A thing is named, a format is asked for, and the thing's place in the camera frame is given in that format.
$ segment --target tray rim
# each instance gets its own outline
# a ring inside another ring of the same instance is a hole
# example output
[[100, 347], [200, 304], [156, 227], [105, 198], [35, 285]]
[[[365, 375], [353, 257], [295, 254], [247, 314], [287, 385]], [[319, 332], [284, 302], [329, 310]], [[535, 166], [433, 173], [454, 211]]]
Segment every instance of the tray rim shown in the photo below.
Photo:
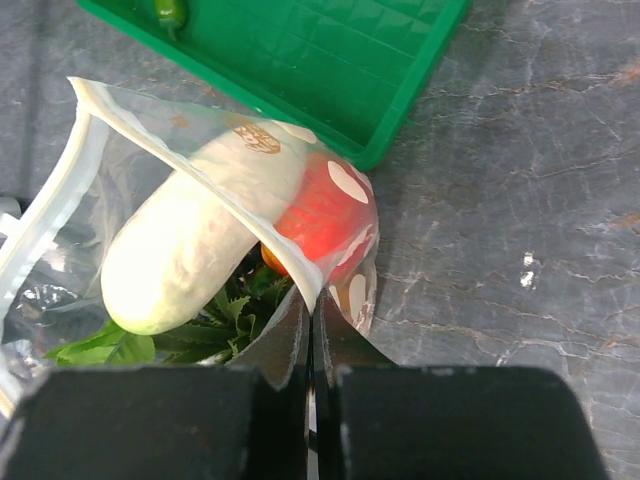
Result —
[[[429, 77], [439, 64], [439, 60], [448, 48], [455, 31], [467, 15], [472, 2], [473, 0], [448, 0], [368, 143], [360, 145], [340, 131], [328, 127], [296, 105], [285, 102], [266, 89], [245, 88], [224, 73], [204, 65], [192, 55], [176, 48], [170, 42], [103, 7], [96, 0], [77, 0], [78, 5], [87, 12], [168, 58], [260, 115], [310, 128], [329, 148], [345, 157], [362, 171], [377, 166], [391, 147], [416, 98], [426, 87]], [[291, 113], [283, 111], [276, 106], [277, 103], [286, 104]]]

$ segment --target green tray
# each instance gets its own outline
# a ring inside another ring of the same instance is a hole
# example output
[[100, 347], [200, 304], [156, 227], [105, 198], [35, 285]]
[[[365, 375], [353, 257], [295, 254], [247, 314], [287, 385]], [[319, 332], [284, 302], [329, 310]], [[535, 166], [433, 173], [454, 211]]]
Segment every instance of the green tray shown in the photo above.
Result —
[[78, 0], [268, 117], [368, 170], [393, 142], [471, 0], [183, 0], [173, 43], [153, 0]]

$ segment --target transparent plastic bag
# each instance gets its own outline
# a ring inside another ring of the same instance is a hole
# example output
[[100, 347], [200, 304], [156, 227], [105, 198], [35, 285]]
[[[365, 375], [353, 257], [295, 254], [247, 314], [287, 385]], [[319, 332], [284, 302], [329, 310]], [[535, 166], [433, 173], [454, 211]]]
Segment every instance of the transparent plastic bag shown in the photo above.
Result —
[[368, 333], [379, 232], [364, 175], [298, 126], [70, 81], [67, 146], [0, 249], [5, 412], [47, 351], [114, 312], [134, 333], [172, 328], [257, 242], [310, 310], [327, 285]]

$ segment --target green chili pepper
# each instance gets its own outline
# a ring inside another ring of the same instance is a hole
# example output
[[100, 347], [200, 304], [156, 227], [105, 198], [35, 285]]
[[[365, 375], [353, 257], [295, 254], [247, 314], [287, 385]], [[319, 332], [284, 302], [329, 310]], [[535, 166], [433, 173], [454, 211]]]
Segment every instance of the green chili pepper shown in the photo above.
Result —
[[156, 16], [160, 26], [169, 32], [172, 40], [176, 40], [176, 31], [187, 22], [187, 5], [184, 0], [154, 0]]

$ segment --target gray marble table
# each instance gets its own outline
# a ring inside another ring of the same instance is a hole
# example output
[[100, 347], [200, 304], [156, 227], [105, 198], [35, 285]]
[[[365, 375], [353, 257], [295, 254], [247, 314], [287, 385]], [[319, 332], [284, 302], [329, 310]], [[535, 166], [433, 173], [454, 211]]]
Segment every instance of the gray marble table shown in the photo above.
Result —
[[[70, 131], [67, 75], [239, 108], [72, 0], [0, 19], [0, 194], [24, 204]], [[372, 341], [560, 373], [612, 478], [640, 478], [640, 0], [476, 0], [412, 119], [372, 174]]]

